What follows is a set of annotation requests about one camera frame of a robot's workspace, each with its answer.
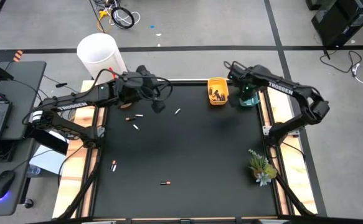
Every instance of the computer mouse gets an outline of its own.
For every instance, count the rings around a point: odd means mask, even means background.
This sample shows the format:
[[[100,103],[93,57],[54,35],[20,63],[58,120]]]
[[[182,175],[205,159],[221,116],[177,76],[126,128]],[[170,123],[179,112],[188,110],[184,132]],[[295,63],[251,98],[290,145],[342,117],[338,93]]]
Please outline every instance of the computer mouse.
[[[0,198],[8,192],[14,178],[15,172],[13,170],[6,170],[0,174]]]

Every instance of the black metal frame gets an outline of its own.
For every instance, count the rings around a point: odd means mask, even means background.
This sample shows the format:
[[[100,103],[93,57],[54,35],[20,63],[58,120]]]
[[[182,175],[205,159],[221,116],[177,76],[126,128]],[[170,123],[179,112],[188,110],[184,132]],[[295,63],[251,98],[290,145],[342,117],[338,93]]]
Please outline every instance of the black metal frame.
[[[207,85],[207,81],[204,81],[204,80],[202,80],[202,81],[201,80],[171,80],[171,81],[172,81],[172,84],[174,86],[206,86]],[[266,103],[266,108],[267,108],[267,111],[268,111],[268,114],[269,114],[270,122],[273,124],[275,122],[274,122],[274,117],[273,117],[273,113],[272,113],[272,110],[271,110],[271,104],[270,104],[268,92],[267,92],[267,90],[265,90],[263,92],[264,92],[264,96],[265,96],[264,100],[265,100],[265,103]],[[106,124],[107,110],[108,109],[105,110],[102,125]],[[264,124],[264,119],[263,119],[263,111],[262,111],[260,105],[257,106],[257,110],[258,110],[258,113],[259,113],[259,116],[260,116],[261,124],[262,124],[262,126],[264,126],[265,124]],[[93,119],[97,120],[97,118],[98,118],[98,110],[96,109],[96,112],[94,113],[94,118]],[[262,134],[262,139],[263,139],[263,143],[265,145],[265,137],[264,137],[263,134]],[[278,161],[278,163],[280,165],[280,174],[281,174],[282,177],[284,177],[286,179],[285,165],[283,163],[280,147],[277,146],[277,147],[275,147],[275,149],[276,149],[276,153],[277,153],[277,158],[276,159],[277,159],[277,161]],[[90,167],[91,159],[88,159],[87,162],[88,162],[88,165],[85,165],[85,167]],[[83,171],[83,176],[87,175],[87,173],[88,173],[88,169],[85,169]],[[88,211],[88,214],[91,217],[93,216],[93,213],[94,213],[94,204],[95,204],[95,200],[96,200],[96,193],[97,193],[97,187],[98,187],[98,178],[99,178],[99,175],[97,176],[95,181],[92,183],[92,186],[93,186],[92,199],[90,201],[90,206],[89,206],[89,211]],[[273,194],[273,197],[274,197],[274,203],[275,203],[277,215],[281,215],[281,202],[280,202],[278,190],[277,190],[275,184],[272,184],[271,191],[272,191],[272,194]],[[294,214],[293,205],[292,205],[292,203],[291,203],[291,201],[290,201],[290,199],[288,197],[286,197],[286,202],[287,202],[286,204],[287,204],[287,207],[288,207],[288,212],[290,214]],[[76,217],[79,218],[80,216],[78,216],[78,215],[80,215],[80,214],[81,214],[81,212],[77,213]]]

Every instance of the concrete floor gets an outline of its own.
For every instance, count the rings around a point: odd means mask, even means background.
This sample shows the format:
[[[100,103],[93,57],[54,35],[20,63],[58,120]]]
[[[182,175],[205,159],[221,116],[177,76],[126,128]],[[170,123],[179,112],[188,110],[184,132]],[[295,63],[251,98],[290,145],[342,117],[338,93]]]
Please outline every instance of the concrete floor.
[[[120,47],[267,45],[275,41],[264,0],[162,1],[124,0],[125,7],[138,11],[142,20],[130,30],[114,27],[110,34]],[[303,0],[270,0],[283,45],[319,45],[311,25],[314,12]],[[0,12],[0,49],[75,48],[86,35],[98,32],[88,1],[11,0]],[[363,28],[353,38],[363,45]],[[363,57],[363,50],[358,50]],[[262,64],[283,75],[277,51],[214,50],[188,52],[122,53],[127,67],[144,64],[152,73],[166,78],[208,78],[226,76],[224,60],[251,66]],[[321,64],[320,51],[285,51],[294,81],[318,88],[330,101],[324,121],[307,127],[328,216],[363,218],[363,84]],[[88,72],[76,54],[24,54],[23,61],[44,60],[45,74],[80,89]],[[346,51],[332,55],[332,64],[346,69]],[[363,79],[363,61],[358,76]],[[49,96],[65,95],[43,79],[41,89]],[[28,197],[36,206],[19,207],[0,223],[25,223],[49,220],[57,194],[56,178],[33,179]]]

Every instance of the white plastic bin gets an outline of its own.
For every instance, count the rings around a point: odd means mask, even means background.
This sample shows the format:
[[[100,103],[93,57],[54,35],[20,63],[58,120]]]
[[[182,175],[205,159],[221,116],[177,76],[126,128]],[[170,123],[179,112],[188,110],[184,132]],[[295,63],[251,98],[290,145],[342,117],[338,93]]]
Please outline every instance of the white plastic bin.
[[[103,68],[111,68],[118,74],[126,71],[126,65],[120,55],[118,46],[114,38],[108,34],[99,33],[85,37],[77,46],[77,56],[94,79]],[[103,72],[97,80],[97,84],[112,79],[112,73]]]

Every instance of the black table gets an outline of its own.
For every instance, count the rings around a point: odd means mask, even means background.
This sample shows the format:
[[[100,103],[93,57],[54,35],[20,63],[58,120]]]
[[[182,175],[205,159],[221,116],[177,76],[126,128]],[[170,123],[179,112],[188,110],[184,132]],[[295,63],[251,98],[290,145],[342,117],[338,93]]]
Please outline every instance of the black table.
[[[144,117],[125,121],[134,114]],[[260,187],[248,169],[249,149],[265,153],[258,107],[212,106],[203,82],[175,86],[160,114],[152,111],[150,101],[127,110],[110,108],[105,124],[94,217],[276,214],[272,187]],[[115,172],[110,171],[112,160],[118,162]],[[162,181],[171,185],[160,185]]]
[[[0,63],[2,68],[6,68],[7,65],[7,62]],[[45,65],[45,62],[17,62],[11,63],[7,71],[14,76],[14,79],[38,89],[44,74]],[[33,107],[36,93],[22,84],[11,81],[1,81],[0,92],[6,95],[12,102],[12,110],[7,122],[9,127],[5,130],[2,140],[18,141],[26,131],[26,127],[21,124],[21,119]],[[11,170],[22,161],[29,159],[34,146],[35,141],[33,139],[19,141],[14,149],[12,161],[0,162],[0,173],[5,170]],[[22,196],[22,190],[24,190],[28,165],[29,163],[25,162],[15,170],[16,176],[9,189],[9,193],[0,199],[0,216],[12,215],[15,212],[16,205]]]

